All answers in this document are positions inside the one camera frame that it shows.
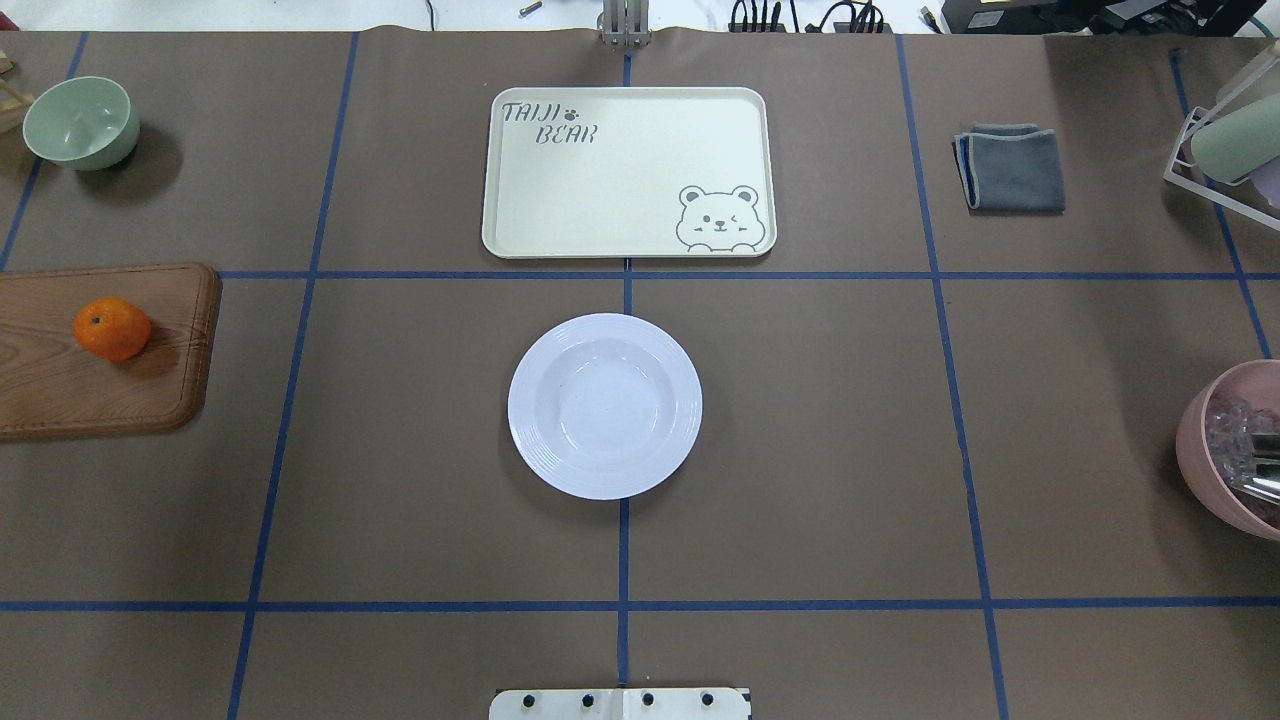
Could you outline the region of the orange fruit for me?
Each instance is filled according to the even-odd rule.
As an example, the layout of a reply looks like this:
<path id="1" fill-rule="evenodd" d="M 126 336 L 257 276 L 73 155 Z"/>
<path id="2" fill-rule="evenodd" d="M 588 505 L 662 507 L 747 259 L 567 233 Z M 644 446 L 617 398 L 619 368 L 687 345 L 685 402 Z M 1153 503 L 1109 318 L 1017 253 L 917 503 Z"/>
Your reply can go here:
<path id="1" fill-rule="evenodd" d="M 73 320 L 73 333 L 79 346 L 111 363 L 122 363 L 141 354 L 152 331 L 150 318 L 140 307 L 114 296 L 86 304 Z"/>

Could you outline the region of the cream bear print tray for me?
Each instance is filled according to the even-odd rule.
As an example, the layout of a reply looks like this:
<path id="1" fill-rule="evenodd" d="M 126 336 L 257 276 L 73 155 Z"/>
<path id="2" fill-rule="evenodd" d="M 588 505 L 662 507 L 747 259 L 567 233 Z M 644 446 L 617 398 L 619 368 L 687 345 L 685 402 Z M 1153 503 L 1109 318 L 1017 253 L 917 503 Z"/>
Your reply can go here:
<path id="1" fill-rule="evenodd" d="M 515 87 L 492 104 L 481 241 L 498 258 L 760 258 L 777 237 L 751 88 Z"/>

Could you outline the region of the white round plate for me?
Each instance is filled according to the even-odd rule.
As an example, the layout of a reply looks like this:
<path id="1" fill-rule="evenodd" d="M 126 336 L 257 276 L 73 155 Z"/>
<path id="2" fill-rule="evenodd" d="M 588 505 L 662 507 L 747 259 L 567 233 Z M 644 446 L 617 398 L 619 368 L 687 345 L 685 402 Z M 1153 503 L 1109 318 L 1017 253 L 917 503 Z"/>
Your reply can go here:
<path id="1" fill-rule="evenodd" d="M 520 359 L 507 420 L 520 457 L 577 498 L 631 498 L 689 457 L 704 413 L 685 348 L 636 316 L 595 313 L 538 338 Z"/>

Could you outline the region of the folded grey cloth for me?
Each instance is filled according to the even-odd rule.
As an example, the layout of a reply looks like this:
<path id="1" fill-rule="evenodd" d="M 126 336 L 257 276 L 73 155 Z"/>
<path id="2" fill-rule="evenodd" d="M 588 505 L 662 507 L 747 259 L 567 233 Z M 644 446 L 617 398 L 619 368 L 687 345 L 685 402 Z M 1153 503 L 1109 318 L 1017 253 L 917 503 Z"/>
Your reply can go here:
<path id="1" fill-rule="evenodd" d="M 982 124 L 954 136 L 966 206 L 983 213 L 1062 214 L 1065 181 L 1056 129 Z"/>

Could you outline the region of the pink bowl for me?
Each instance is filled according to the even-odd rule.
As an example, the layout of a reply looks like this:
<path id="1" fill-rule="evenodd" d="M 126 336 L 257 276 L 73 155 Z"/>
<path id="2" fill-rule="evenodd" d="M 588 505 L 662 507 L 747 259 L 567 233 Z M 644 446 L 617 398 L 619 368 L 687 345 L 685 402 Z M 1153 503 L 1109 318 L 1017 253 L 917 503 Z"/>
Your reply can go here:
<path id="1" fill-rule="evenodd" d="M 1178 466 L 1199 503 L 1220 521 L 1248 536 L 1276 543 L 1277 527 L 1252 512 L 1233 493 L 1213 464 L 1206 434 L 1206 416 L 1210 404 L 1219 398 L 1242 398 L 1253 407 L 1276 411 L 1279 360 L 1252 360 L 1217 375 L 1188 404 L 1175 437 Z"/>

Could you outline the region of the wooden cutting board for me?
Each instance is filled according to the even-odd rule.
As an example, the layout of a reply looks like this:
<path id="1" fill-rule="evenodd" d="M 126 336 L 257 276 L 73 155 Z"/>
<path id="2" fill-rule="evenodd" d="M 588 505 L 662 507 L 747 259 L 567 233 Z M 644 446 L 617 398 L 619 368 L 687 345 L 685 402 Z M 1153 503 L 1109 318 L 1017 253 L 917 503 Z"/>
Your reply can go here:
<path id="1" fill-rule="evenodd" d="M 1 283 L 4 441 L 174 430 L 204 405 L 221 282 L 202 263 L 6 272 Z M 81 347 L 73 322 L 119 297 L 151 320 L 120 363 Z"/>

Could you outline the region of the light green bowl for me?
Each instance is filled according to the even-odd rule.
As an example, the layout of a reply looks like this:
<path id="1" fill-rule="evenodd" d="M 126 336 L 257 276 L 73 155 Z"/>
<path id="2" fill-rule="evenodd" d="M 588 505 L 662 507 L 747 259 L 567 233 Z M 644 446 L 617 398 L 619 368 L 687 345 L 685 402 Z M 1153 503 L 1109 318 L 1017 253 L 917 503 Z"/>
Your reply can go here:
<path id="1" fill-rule="evenodd" d="M 140 131 L 140 109 L 125 88 L 100 76 L 52 86 L 35 100 L 22 124 L 31 152 L 81 172 L 123 161 L 134 150 Z"/>

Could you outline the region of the metal scoop in bowl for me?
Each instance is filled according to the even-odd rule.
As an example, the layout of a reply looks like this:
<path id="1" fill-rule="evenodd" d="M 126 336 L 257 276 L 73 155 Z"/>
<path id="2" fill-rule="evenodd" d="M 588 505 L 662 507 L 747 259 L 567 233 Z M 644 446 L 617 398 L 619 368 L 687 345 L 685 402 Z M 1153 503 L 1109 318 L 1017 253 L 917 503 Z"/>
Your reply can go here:
<path id="1" fill-rule="evenodd" d="M 1279 434 L 1235 434 L 1228 442 L 1226 484 L 1263 501 L 1279 502 Z"/>

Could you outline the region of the wooden cup rack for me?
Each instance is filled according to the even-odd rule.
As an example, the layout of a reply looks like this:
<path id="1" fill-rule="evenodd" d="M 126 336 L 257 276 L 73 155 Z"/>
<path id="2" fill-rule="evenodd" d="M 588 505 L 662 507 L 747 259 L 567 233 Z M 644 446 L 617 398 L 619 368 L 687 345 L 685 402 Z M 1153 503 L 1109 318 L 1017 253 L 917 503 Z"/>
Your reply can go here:
<path id="1" fill-rule="evenodd" d="M 35 95 L 24 94 L 8 82 L 6 73 L 14 69 L 15 63 L 1 51 L 1 135 L 22 126 L 35 104 Z"/>

